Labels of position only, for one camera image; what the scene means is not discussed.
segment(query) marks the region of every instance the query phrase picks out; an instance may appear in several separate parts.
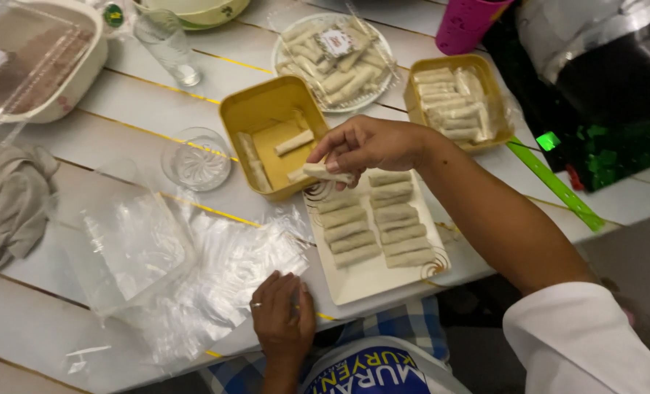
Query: pink cup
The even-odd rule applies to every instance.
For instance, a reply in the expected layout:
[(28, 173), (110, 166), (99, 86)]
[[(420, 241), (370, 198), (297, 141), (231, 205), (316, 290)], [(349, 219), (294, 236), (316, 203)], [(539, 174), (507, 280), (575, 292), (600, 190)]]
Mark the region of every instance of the pink cup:
[(469, 53), (513, 0), (450, 0), (437, 31), (437, 48), (447, 55)]

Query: rectangular plate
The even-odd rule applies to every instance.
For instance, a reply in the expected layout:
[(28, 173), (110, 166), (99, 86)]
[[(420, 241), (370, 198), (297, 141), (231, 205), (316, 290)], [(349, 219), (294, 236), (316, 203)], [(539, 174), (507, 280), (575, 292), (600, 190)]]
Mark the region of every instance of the rectangular plate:
[(420, 223), (427, 227), (427, 239), (429, 239), (429, 243), (434, 248), (437, 261), (422, 266), (389, 269), (386, 266), (386, 257), (381, 253), (365, 262), (354, 264), (343, 269), (335, 268), (332, 252), (330, 252), (330, 247), (325, 241), (324, 228), (320, 224), (320, 214), (317, 210), (317, 204), (347, 194), (358, 196), (361, 206), (364, 207), (368, 215), (369, 229), (373, 230), (376, 234), (376, 240), (380, 246), (381, 238), (378, 227), (374, 223), (373, 209), (369, 202), (371, 185), (368, 177), (381, 172), (381, 170), (377, 169), (367, 170), (361, 175), (359, 185), (355, 189), (337, 192), (334, 182), (326, 182), (315, 184), (303, 192), (303, 198), (308, 208), (308, 216), (310, 217), (310, 223), (315, 236), (315, 243), (318, 246), (323, 271), (325, 271), (330, 295), (335, 305), (361, 300), (383, 291), (420, 281), (442, 271), (448, 272), (451, 269), (444, 244), (442, 244), (442, 240), (439, 237), (436, 225), (434, 224), (432, 215), (429, 213), (414, 173), (412, 174), (412, 199), (408, 203), (417, 209)]

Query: blue checkered cloth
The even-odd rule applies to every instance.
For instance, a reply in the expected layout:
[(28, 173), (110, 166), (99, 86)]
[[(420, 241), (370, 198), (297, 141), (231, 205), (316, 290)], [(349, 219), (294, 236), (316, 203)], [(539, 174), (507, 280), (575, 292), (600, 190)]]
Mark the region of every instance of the blue checkered cloth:
[[(348, 322), (333, 347), (311, 352), (301, 378), (305, 378), (320, 356), (333, 348), (382, 335), (404, 339), (443, 362), (449, 360), (447, 338), (439, 322), (437, 298), (429, 296)], [(201, 375), (215, 394), (259, 394), (266, 364), (262, 352), (252, 352), (206, 367)]]

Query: white sleeve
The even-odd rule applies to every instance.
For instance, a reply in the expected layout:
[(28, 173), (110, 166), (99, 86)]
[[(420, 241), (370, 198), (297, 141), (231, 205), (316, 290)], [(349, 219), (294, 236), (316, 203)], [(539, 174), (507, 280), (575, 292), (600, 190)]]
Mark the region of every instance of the white sleeve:
[(527, 393), (650, 393), (650, 351), (604, 287), (561, 283), (507, 310)]

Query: white table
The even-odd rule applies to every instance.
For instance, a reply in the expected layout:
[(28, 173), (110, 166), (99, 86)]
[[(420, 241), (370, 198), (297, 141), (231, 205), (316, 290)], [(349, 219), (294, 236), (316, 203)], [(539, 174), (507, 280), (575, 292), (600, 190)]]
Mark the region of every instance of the white table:
[[(337, 9), (337, 0), (315, 0), (326, 8)], [(364, 113), (385, 119), (408, 120), (402, 90), (408, 68), (418, 59), (442, 54), (434, 45), (433, 35), (444, 13), (444, 5), (431, 0), (390, 0), (385, 5), (366, 1), (358, 4), (364, 18), (390, 42), (400, 65), (402, 81)], [(189, 41), (202, 67), (204, 79), (191, 94), (177, 88), (170, 76), (149, 53), (134, 40), (110, 43), (106, 68), (78, 105), (61, 121), (48, 125), (29, 125), (20, 140), (40, 144), (61, 161), (55, 181), (61, 190), (74, 184), (77, 174), (116, 158), (130, 157), (150, 174), (161, 190), (172, 193), (174, 185), (160, 170), (159, 157), (166, 139), (190, 126), (212, 128), (225, 135), (218, 103), (228, 94), (266, 81), (273, 75), (269, 54), (277, 40), (269, 30), (267, 14), (273, 2), (255, 0), (236, 21), (214, 30), (191, 33)], [(313, 6), (313, 13), (323, 12)], [(477, 53), (488, 60), (490, 56)], [(506, 87), (497, 75), (503, 89)], [(330, 126), (347, 116), (327, 116)], [(526, 124), (517, 127), (517, 137), (530, 148), (538, 148)], [(534, 152), (544, 160), (541, 153)], [(595, 234), (552, 193), (539, 178), (506, 147), (475, 155), (488, 171), (511, 185), (546, 212), (574, 243)], [(558, 175), (567, 183), (568, 177)], [(436, 221), (448, 216), (422, 184)], [(602, 230), (611, 231), (650, 217), (650, 170), (581, 199), (607, 221)], [(301, 204), (299, 196), (293, 198)], [(269, 203), (249, 191), (244, 176), (234, 168), (220, 193), (208, 193), (201, 203), (214, 210), (256, 220)], [(452, 260), (451, 273), (438, 278), (444, 286), (458, 285), (491, 274), (493, 271), (465, 241), (447, 246)], [(417, 282), (344, 306), (330, 299), (317, 253), (310, 251), (312, 267), (304, 278), (317, 296), (319, 312), (347, 320), (385, 309), (408, 297), (419, 297), (439, 290)], [(107, 393), (166, 377), (163, 371), (138, 362), (137, 339), (124, 329), (99, 328), (98, 320), (85, 308), (85, 297), (69, 273), (67, 257), (49, 231), (26, 259), (16, 261), (0, 273), (0, 359), (51, 379), (93, 393)], [(320, 328), (338, 324), (320, 319)], [(103, 341), (96, 337), (105, 335)], [(122, 349), (122, 358), (105, 363), (89, 362), (86, 368), (68, 374), (63, 363), (73, 350), (111, 343)], [(225, 337), (211, 352), (238, 354), (254, 348), (258, 342), (247, 320)], [(215, 360), (206, 354), (195, 367)]]

